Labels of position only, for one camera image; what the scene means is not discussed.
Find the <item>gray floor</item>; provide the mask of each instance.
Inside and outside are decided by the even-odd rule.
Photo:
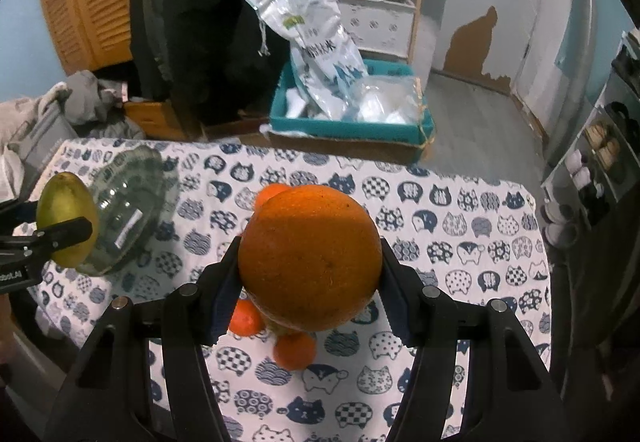
[[[434,73],[426,94],[436,123],[426,167],[519,182],[542,205],[542,142],[511,99]]]

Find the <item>plastic bag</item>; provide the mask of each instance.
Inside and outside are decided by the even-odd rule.
[[[351,85],[346,117],[360,123],[415,125],[422,117],[421,98],[413,76],[369,76]]]
[[[337,0],[246,0],[258,19],[291,43],[300,93],[332,121],[347,111],[349,88],[368,76],[340,21]]]

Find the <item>tangerine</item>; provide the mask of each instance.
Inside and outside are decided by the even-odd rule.
[[[277,194],[282,193],[283,191],[287,191],[288,189],[291,188],[286,184],[279,183],[269,184],[268,186],[265,186],[262,190],[258,191],[258,194],[255,197],[254,211],[260,209],[264,205],[264,203],[267,202],[267,200],[269,200],[271,197],[274,197]]]
[[[229,321],[229,330],[242,337],[255,336],[264,330],[264,321],[255,305],[249,299],[239,299],[233,316]]]
[[[316,359],[316,340],[306,332],[280,336],[273,347],[273,360],[289,372],[304,370]]]

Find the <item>table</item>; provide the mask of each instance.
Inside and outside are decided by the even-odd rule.
[[[56,171],[71,171],[90,184],[118,152],[143,143],[162,153],[167,169],[178,171],[173,216],[162,218],[142,253],[118,273],[90,278],[50,262],[44,281],[32,289],[51,322],[79,346],[114,295],[157,299],[217,262],[244,228],[264,185],[318,183],[363,205],[398,259],[415,267],[425,284],[460,301],[505,300],[548,365],[548,262],[535,201],[520,184],[239,144],[76,139],[60,146],[31,199]],[[415,352],[390,332],[378,295],[349,323],[317,332],[317,338],[318,357],[303,372],[277,367],[268,332],[251,338],[228,333],[203,348],[233,439],[350,442],[386,436]],[[160,345],[150,343],[149,358],[153,400],[168,408]],[[459,430],[467,365],[468,343],[460,341],[447,436]]]

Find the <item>drawstring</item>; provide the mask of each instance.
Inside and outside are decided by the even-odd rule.
[[[260,47],[258,54],[260,56],[270,56],[271,53],[267,48],[267,25],[261,19],[258,19],[258,21],[260,22],[260,34],[262,35],[262,47]]]

